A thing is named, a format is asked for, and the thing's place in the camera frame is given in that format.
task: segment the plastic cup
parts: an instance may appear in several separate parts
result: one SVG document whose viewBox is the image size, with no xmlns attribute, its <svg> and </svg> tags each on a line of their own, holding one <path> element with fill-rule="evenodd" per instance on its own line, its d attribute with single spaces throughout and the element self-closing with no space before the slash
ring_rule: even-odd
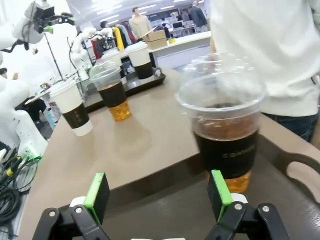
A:
<svg viewBox="0 0 320 240">
<path fill-rule="evenodd" d="M 153 77 L 153 69 L 148 45 L 144 41 L 128 46 L 125 51 L 129 55 L 132 67 L 134 68 L 138 79 L 147 79 Z"/>
<path fill-rule="evenodd" d="M 80 97 L 76 81 L 69 80 L 57 83 L 50 88 L 50 96 L 59 107 L 75 135 L 81 137 L 93 129 Z"/>
<path fill-rule="evenodd" d="M 176 99 L 191 128 L 207 171 L 220 170 L 230 192 L 250 182 L 257 149 L 264 84 L 243 58 L 211 54 L 188 67 Z"/>
<path fill-rule="evenodd" d="M 122 61 L 121 61 L 121 57 L 120 57 L 120 52 L 117 49 L 114 48 L 114 49 L 110 49 L 108 51 L 105 51 L 103 56 L 101 57 L 101 61 L 114 62 L 118 67 L 121 68 L 120 77 L 121 77 L 122 84 L 125 84 L 127 82 L 125 70 L 122 65 Z"/>
<path fill-rule="evenodd" d="M 111 61 L 96 64 L 90 71 L 90 80 L 115 121 L 123 121 L 131 116 L 120 71 L 121 68 Z"/>
</svg>

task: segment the cup lid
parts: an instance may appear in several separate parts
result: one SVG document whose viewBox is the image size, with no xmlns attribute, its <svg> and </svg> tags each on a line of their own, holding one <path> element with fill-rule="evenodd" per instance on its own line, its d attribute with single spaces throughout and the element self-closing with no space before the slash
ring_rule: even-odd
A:
<svg viewBox="0 0 320 240">
<path fill-rule="evenodd" d="M 61 81 L 49 88 L 50 96 L 55 97 L 58 94 L 68 90 L 76 84 L 75 80 Z"/>
<path fill-rule="evenodd" d="M 125 48 L 125 51 L 127 53 L 132 53 L 132 52 L 135 52 L 135 51 L 138 51 L 138 50 L 141 50 L 141 49 L 146 49 L 147 47 L 148 47 L 148 45 L 146 44 L 146 42 L 140 41 L 140 42 L 137 42 L 137 43 L 132 44 L 130 46 L 127 46 Z"/>
<path fill-rule="evenodd" d="M 176 100 L 193 118 L 230 119 L 261 109 L 267 89 L 246 58 L 215 53 L 193 60 L 185 69 Z"/>
<path fill-rule="evenodd" d="M 116 73 L 120 73 L 121 68 L 113 61 L 107 60 L 96 63 L 93 68 L 91 68 L 89 75 L 92 82 L 111 76 Z"/>
<path fill-rule="evenodd" d="M 112 57 L 114 55 L 117 55 L 119 53 L 120 52 L 117 49 L 113 48 L 113 49 L 110 49 L 110 50 L 107 50 L 107 51 L 103 52 L 103 55 L 102 55 L 101 58 L 102 59 L 107 59 L 107 58 L 110 58 L 110 57 Z"/>
</svg>

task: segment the white paper cup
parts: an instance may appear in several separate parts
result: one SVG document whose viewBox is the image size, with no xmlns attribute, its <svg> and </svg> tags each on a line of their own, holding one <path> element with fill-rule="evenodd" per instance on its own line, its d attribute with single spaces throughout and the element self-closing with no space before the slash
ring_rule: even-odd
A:
<svg viewBox="0 0 320 240">
<path fill-rule="evenodd" d="M 140 80 L 150 78 L 154 74 L 147 47 L 145 42 L 138 42 L 125 49 Z"/>
<path fill-rule="evenodd" d="M 112 61 L 114 62 L 118 67 L 121 68 L 120 76 L 121 76 L 121 82 L 122 84 L 125 84 L 127 82 L 126 74 L 124 67 L 122 66 L 122 61 L 120 57 L 120 52 L 117 49 L 110 49 L 108 51 L 105 51 L 101 60 L 104 61 Z"/>
<path fill-rule="evenodd" d="M 75 135 L 81 137 L 93 129 L 81 100 L 76 81 L 69 80 L 57 83 L 51 87 L 50 96 L 59 107 Z"/>
</svg>

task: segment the yellow clothing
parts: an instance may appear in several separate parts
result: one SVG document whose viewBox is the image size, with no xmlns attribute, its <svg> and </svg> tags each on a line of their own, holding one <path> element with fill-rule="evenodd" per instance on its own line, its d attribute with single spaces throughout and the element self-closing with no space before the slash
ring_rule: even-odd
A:
<svg viewBox="0 0 320 240">
<path fill-rule="evenodd" d="M 125 49 L 124 42 L 122 41 L 121 33 L 120 33 L 119 28 L 113 27 L 112 29 L 115 32 L 116 44 L 118 45 L 119 51 Z"/>
</svg>

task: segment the ceiling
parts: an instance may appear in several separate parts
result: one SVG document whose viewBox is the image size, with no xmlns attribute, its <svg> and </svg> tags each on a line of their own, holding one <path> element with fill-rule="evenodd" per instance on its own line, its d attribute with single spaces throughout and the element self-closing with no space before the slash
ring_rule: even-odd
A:
<svg viewBox="0 0 320 240">
<path fill-rule="evenodd" d="M 67 2 L 71 13 L 74 15 L 76 25 L 79 26 L 88 22 L 100 21 L 112 16 L 114 17 L 108 19 L 108 22 L 115 20 L 127 20 L 133 14 L 133 7 L 142 8 L 150 5 L 156 5 L 154 7 L 140 10 L 140 12 L 146 12 L 145 14 L 148 15 L 170 10 L 170 8 L 165 10 L 160 9 L 167 6 L 174 5 L 171 9 L 175 9 L 191 5 L 193 0 L 180 0 L 178 2 L 174 2 L 174 0 L 67 0 Z"/>
</svg>

